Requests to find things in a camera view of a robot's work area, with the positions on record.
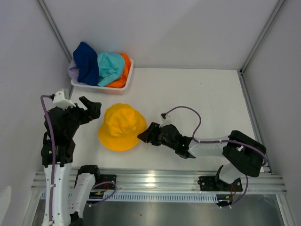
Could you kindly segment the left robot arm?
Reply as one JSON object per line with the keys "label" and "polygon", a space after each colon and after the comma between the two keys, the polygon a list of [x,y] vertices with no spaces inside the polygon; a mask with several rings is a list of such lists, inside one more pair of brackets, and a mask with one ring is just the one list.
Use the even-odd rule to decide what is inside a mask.
{"label": "left robot arm", "polygon": [[83,212],[90,192],[101,185],[102,177],[97,165],[84,165],[78,170],[75,190],[69,196],[69,176],[72,169],[77,129],[98,119],[101,115],[100,102],[80,97],[84,108],[71,100],[62,98],[61,108],[46,109],[44,100],[57,100],[58,95],[42,95],[46,132],[41,150],[42,165],[46,177],[46,206],[42,225],[82,226]]}

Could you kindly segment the yellow bucket hat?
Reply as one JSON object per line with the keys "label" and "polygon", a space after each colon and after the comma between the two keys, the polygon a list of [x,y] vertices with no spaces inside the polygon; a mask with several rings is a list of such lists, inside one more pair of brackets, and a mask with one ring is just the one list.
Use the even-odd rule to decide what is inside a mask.
{"label": "yellow bucket hat", "polygon": [[98,129],[98,139],[112,151],[128,151],[139,143],[137,136],[147,129],[146,119],[129,104],[109,107]]}

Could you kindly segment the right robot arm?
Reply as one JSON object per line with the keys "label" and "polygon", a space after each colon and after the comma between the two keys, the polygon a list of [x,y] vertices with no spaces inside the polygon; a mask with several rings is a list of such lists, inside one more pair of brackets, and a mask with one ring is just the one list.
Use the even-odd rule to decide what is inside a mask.
{"label": "right robot arm", "polygon": [[262,166],[267,163],[266,147],[238,130],[219,139],[197,140],[180,134],[172,124],[161,126],[153,122],[137,137],[154,146],[169,147],[184,159],[226,158],[229,163],[220,166],[215,176],[199,177],[201,191],[242,191],[241,177],[258,177]]}

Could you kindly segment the dark blue bucket hat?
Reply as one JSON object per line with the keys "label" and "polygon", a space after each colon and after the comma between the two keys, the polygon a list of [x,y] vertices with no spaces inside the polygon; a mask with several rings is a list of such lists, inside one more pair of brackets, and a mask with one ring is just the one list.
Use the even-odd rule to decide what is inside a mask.
{"label": "dark blue bucket hat", "polygon": [[97,53],[82,41],[73,52],[73,60],[79,70],[77,81],[90,86],[97,86],[99,79]]}

